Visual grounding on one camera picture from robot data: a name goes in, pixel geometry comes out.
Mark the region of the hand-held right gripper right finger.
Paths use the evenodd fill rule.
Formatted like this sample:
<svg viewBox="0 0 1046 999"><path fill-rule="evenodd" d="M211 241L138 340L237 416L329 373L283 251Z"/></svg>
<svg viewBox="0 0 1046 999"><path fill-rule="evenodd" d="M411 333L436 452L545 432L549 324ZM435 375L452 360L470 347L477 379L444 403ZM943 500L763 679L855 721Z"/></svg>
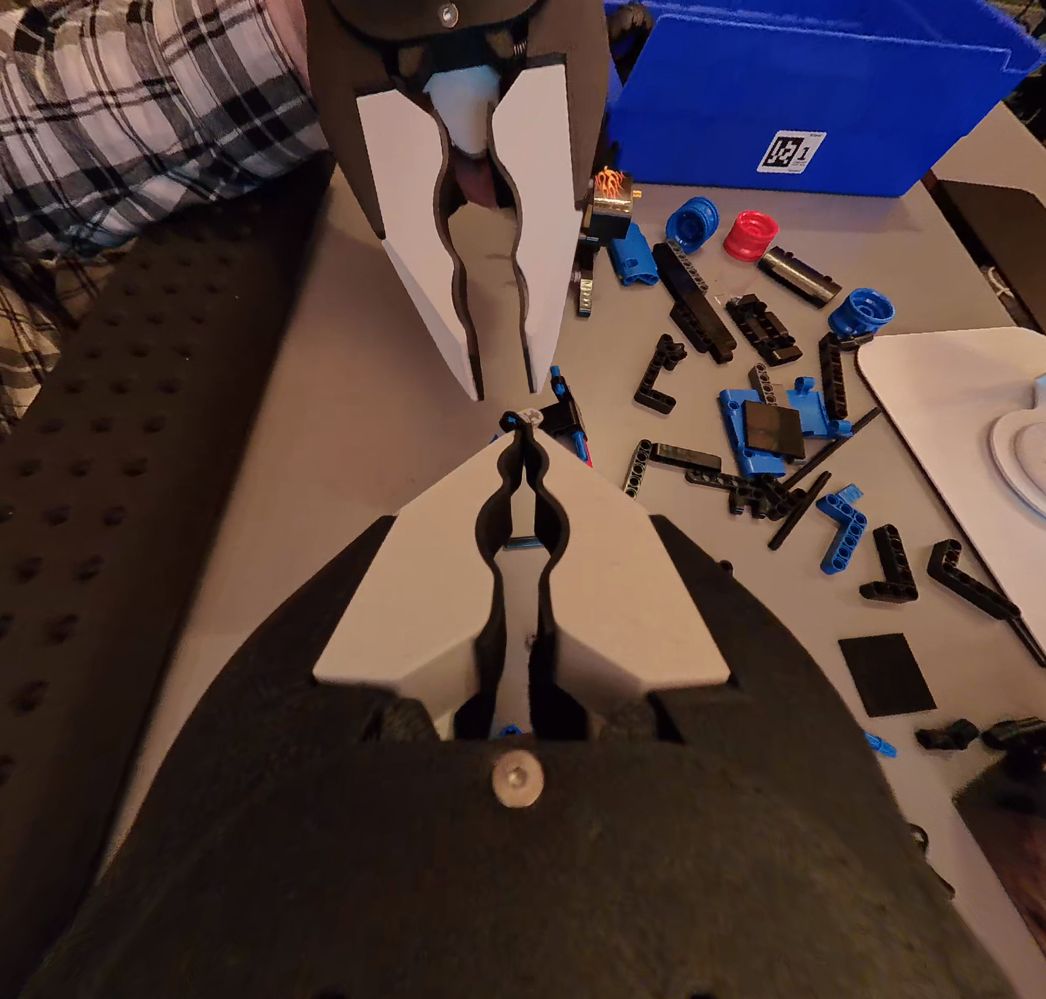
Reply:
<svg viewBox="0 0 1046 999"><path fill-rule="evenodd" d="M524 427L538 582L528 666L536 736L585 737L651 693L721 687L730 667L654 517L542 431Z"/></svg>

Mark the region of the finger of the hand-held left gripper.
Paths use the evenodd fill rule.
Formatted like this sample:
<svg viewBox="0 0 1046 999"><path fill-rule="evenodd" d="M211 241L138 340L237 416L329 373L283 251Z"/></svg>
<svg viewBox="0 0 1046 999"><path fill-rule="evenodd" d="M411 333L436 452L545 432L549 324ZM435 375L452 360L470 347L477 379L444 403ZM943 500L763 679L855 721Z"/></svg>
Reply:
<svg viewBox="0 0 1046 999"><path fill-rule="evenodd" d="M582 212L576 207L563 63L524 69L490 113L495 163L513 192L513 265L530 392L555 357Z"/></svg>
<svg viewBox="0 0 1046 999"><path fill-rule="evenodd" d="M484 388L463 263L449 234L448 131L431 106L401 90L357 99L383 223L383 247L432 341L467 396Z"/></svg>

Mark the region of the small black blue brick assembly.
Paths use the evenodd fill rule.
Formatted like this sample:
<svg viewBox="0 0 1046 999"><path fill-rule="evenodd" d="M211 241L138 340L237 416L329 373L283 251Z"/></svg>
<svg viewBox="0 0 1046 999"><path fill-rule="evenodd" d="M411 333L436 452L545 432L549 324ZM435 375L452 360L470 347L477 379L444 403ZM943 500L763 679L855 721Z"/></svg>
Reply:
<svg viewBox="0 0 1046 999"><path fill-rule="evenodd" d="M497 436L511 433L518 426L526 423L573 450L583 463L592 468L593 461L579 405L561 368L556 365L550 367L550 385L556 398L554 403L541 408L528 407L519 411L506 411L499 421L500 432Z"/></svg>

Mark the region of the blue curved panel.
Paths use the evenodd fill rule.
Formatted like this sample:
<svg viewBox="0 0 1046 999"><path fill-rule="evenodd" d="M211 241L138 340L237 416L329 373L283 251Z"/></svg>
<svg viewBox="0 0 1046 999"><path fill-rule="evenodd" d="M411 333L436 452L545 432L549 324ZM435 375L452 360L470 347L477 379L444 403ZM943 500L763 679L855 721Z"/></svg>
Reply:
<svg viewBox="0 0 1046 999"><path fill-rule="evenodd" d="M621 286L654 286L659 282L658 266L639 226L629 224L626 235L607 245L614 273Z"/></svg>

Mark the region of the black angled beam flat plate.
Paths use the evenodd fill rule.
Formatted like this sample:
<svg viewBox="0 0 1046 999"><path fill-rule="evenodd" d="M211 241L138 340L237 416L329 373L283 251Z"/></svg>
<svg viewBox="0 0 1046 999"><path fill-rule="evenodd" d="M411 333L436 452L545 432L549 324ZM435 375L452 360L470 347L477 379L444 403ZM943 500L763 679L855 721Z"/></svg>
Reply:
<svg viewBox="0 0 1046 999"><path fill-rule="evenodd" d="M722 472L722 459L719 456L673 444L643 439L634 448L622 482L621 489L628 497L635 498L638 495L650 464L696 471L704 475L718 475Z"/></svg>

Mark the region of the blue wheel rim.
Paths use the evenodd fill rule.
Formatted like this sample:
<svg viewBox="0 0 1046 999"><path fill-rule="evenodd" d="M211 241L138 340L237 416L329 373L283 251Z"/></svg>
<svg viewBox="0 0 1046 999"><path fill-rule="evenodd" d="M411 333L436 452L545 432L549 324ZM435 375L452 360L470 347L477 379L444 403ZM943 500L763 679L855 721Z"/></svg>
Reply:
<svg viewBox="0 0 1046 999"><path fill-rule="evenodd" d="M667 219L665 240L684 254L693 254L713 239L720 222L720 212L713 201L705 196L693 196Z"/></svg>
<svg viewBox="0 0 1046 999"><path fill-rule="evenodd" d="M829 331L840 340L874 336L896 316L889 297L870 287L857 287L829 314Z"/></svg>

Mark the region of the black connector cluster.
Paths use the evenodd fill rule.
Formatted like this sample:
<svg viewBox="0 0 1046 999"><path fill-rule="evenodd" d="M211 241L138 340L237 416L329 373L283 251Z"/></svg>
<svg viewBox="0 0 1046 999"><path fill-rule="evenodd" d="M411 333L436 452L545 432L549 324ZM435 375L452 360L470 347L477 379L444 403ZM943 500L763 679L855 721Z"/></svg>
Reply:
<svg viewBox="0 0 1046 999"><path fill-rule="evenodd" d="M774 477L758 475L746 480L705 469L687 469L685 480L697 486L720 489L728 494L728 509L735 516L749 510L756 520L782 521L806 497L804 489L782 489Z"/></svg>

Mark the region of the black long axle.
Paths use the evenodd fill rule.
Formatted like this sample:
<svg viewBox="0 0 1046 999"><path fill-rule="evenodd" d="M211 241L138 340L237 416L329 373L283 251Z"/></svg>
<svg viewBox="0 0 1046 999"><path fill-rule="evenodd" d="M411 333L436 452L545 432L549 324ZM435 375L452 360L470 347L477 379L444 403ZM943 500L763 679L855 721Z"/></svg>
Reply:
<svg viewBox="0 0 1046 999"><path fill-rule="evenodd" d="M856 437L856 434L866 428L871 421L879 417L881 412L882 411L879 407L873 407L861 418L852 423L852 430L850 430L850 433L847 436L833 439L826 446L823 446L823 448L819 450L811 459L808 459L803 466L800 466L799 469L791 473L784 482L781 483L781 489L789 491L790 489L796 486L800 481L803 481L808 474L818 469L819 466L828 460L829 456L841 449L844 445L850 442Z"/></svg>
<svg viewBox="0 0 1046 999"><path fill-rule="evenodd" d="M810 508L816 503L818 497L824 491L826 484L828 484L831 478L831 472L828 470L822 471L821 475L813 482L813 484L804 491L802 497L794 505L794 507L789 510L782 521L780 527L776 533L772 535L768 543L767 548L771 551L777 551L782 546L784 540L792 533L798 523L804 518L805 514Z"/></svg>

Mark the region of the black stacked thick beams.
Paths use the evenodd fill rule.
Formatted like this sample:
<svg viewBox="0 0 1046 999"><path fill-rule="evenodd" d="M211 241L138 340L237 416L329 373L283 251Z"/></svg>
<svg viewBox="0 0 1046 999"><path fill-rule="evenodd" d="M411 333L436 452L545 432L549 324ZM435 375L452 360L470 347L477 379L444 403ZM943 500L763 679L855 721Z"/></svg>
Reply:
<svg viewBox="0 0 1046 999"><path fill-rule="evenodd" d="M652 249L660 282L673 299L670 319L696 351L708 354L718 365L730 363L737 342L725 326L719 309L707 297L708 286L693 263L674 241Z"/></svg>

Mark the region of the blue plastic storage bin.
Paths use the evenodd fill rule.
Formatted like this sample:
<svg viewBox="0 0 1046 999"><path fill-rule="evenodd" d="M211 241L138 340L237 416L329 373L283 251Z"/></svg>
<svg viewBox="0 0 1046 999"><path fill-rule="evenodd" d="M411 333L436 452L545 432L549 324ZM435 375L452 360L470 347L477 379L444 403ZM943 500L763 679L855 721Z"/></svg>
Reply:
<svg viewBox="0 0 1046 999"><path fill-rule="evenodd" d="M905 195L1044 63L984 0L604 1L653 18L609 119L647 183Z"/></svg>

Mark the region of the blue angled beam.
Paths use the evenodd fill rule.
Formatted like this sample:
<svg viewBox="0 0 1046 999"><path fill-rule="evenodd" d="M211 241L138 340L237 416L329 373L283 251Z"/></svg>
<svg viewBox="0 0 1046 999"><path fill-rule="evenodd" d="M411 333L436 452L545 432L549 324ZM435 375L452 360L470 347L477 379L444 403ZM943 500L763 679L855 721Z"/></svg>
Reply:
<svg viewBox="0 0 1046 999"><path fill-rule="evenodd" d="M838 527L820 564L821 571L826 575L835 576L848 568L867 528L865 514L856 507L862 496L863 492L851 483L816 502L817 509L828 516Z"/></svg>

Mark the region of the black square tile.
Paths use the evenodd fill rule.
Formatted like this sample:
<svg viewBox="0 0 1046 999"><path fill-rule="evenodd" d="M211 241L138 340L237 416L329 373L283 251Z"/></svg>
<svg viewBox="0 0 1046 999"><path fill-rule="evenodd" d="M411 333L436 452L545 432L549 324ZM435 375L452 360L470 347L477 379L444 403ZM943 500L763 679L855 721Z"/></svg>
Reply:
<svg viewBox="0 0 1046 999"><path fill-rule="evenodd" d="M937 708L905 635L839 640L866 716L917 716Z"/></svg>
<svg viewBox="0 0 1046 999"><path fill-rule="evenodd" d="M774 455L786 461L805 459L804 429L798 410L759 401L744 401L741 422L747 451Z"/></svg>

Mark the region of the black toy set box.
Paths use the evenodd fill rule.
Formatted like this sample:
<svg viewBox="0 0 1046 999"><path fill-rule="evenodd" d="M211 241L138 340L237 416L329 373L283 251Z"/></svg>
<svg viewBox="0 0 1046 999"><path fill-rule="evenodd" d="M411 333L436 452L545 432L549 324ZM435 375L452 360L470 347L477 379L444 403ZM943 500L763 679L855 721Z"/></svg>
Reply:
<svg viewBox="0 0 1046 999"><path fill-rule="evenodd" d="M1044 951L1044 757L1005 754L967 784L954 804L1039 950Z"/></svg>

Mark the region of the blue frame panel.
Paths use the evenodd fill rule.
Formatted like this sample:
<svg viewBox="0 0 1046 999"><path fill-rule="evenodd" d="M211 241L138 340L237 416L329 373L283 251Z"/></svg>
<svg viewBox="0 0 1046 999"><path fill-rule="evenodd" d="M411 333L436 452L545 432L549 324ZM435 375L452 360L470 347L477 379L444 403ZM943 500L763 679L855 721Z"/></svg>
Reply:
<svg viewBox="0 0 1046 999"><path fill-rule="evenodd" d="M782 479L787 474L786 463L779 456L757 451L746 439L743 404L761 403L761 398L752 389L723 390L717 398L734 460L740 469L740 478L752 481L767 475Z"/></svg>
<svg viewBox="0 0 1046 999"><path fill-rule="evenodd" d="M854 434L852 423L829 417L824 398L815 387L815 379L795 379L794 387L787 390L787 406L797 411L802 436L805 439L848 439Z"/></svg>

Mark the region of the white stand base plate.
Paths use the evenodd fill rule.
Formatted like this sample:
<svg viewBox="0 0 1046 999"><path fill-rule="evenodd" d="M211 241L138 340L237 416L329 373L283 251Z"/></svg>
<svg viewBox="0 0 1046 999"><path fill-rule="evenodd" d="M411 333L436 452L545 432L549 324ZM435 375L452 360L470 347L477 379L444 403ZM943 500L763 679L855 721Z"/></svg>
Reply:
<svg viewBox="0 0 1046 999"><path fill-rule="evenodd" d="M856 364L1044 663L1044 335L889 336Z"/></svg>

